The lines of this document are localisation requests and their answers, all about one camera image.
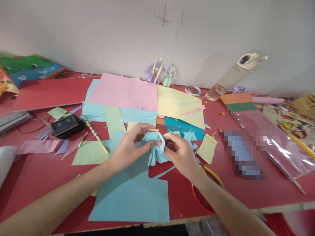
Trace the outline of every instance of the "yellow pencil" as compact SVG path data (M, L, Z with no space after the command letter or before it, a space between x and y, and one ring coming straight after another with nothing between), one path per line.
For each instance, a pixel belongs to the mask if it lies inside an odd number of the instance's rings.
M94 134L94 136L96 137L97 141L99 142L100 145L102 145L102 147L104 148L105 152L107 154L109 154L109 149L102 144L102 140L99 138L99 135L96 133L96 131L93 129L93 127L91 126L91 124L89 123L89 121L84 117L82 116L82 118L84 119L86 125L90 128L90 130L92 131L92 133Z

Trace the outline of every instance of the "person's left hand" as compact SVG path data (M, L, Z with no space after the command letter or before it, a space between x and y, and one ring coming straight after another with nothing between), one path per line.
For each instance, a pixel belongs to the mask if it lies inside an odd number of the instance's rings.
M129 132L124 134L115 152L106 161L106 164L111 165L111 168L115 172L119 172L134 163L140 156L150 151L156 143L155 141L150 141L140 148L136 148L135 146L135 143L141 141L144 135L149 132L149 128L154 129L154 126L147 123L138 123Z

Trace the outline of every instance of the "water bottle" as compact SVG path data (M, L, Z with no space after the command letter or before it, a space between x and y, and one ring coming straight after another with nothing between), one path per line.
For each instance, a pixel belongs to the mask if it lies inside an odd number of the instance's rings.
M215 101L227 91L234 88L242 79L253 72L267 55L251 51L242 56L237 63L211 88L207 91L206 97Z

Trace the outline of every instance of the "white cable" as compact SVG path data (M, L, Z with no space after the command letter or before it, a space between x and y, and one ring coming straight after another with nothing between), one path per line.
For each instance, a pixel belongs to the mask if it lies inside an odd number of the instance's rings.
M198 93L192 93L190 91L190 88L194 88L196 90L198 90ZM195 85L187 85L186 88L185 88L185 91L186 93L190 94L190 95L193 95L193 96L200 96L201 95L201 90L199 87L195 86Z

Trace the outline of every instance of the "hand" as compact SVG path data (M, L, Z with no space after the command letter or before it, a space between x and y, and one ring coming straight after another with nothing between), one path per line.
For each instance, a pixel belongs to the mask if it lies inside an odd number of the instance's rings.
M135 146L135 143L141 141L144 135L149 132L149 128L154 129L154 126L147 123L136 124L128 133L124 134L115 152L105 164L111 165L112 170L118 173L134 163L140 156L150 151L156 143L155 141L150 141L140 148Z
M164 134L163 137L165 140L171 140L174 142L173 147L170 144L168 146L175 150L172 151L165 145L164 154L171 159L179 172L190 182L194 183L199 181L200 176L204 176L205 174L196 160L190 143L171 132ZM161 144L161 141L157 141L158 146L161 146Z

